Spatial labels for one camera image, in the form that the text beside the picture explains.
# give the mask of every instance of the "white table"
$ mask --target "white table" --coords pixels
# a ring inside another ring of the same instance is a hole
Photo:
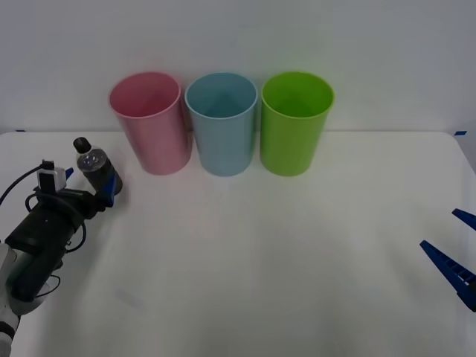
[[[80,135],[0,136],[0,191],[42,158],[74,166]],[[257,154],[219,178],[196,150],[152,176],[122,133],[84,135],[125,189],[22,319],[13,357],[475,355],[476,316],[419,247],[476,271],[476,236],[451,215],[476,211],[476,179],[452,137],[326,132],[302,176],[275,176]],[[1,206],[2,237],[35,180]],[[87,183],[76,172],[69,187]]]

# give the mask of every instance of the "plastic cup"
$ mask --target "plastic cup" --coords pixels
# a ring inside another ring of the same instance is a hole
[[[261,98],[261,162],[277,175],[300,175],[314,156],[332,87],[311,73],[283,72],[265,83]]]
[[[144,72],[121,80],[109,95],[142,167],[155,175],[179,171],[190,160],[181,88],[169,74]]]
[[[202,166],[217,176],[241,173],[254,150],[258,91],[243,76],[212,73],[185,92]]]

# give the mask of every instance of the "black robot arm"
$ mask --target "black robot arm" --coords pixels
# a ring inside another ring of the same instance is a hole
[[[51,273],[61,267],[73,234],[82,227],[86,238],[85,219],[92,219],[113,204],[115,177],[112,176],[103,190],[92,195],[81,190],[61,189],[58,192],[40,181],[35,193],[27,198],[29,214],[8,236],[5,243],[12,249],[31,256],[27,266],[10,281],[11,296],[22,302],[31,302],[39,294]],[[29,201],[36,197],[38,203],[30,209]]]

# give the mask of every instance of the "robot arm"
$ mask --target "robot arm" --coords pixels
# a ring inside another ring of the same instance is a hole
[[[72,169],[54,167],[52,161],[40,166],[38,187],[25,203],[28,215],[0,244],[0,357],[10,355],[20,316],[35,310],[56,289],[47,280],[62,266],[64,255],[84,243],[84,221],[114,204],[115,176],[92,195],[65,188],[67,172],[71,175]],[[38,203],[30,209],[33,197]],[[81,243],[68,249],[79,228],[83,229]]]

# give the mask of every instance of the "pink cup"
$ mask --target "pink cup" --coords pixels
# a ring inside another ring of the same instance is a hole
[[[133,74],[109,95],[112,110],[149,173],[168,175],[190,160],[180,96],[179,83],[161,72]]]

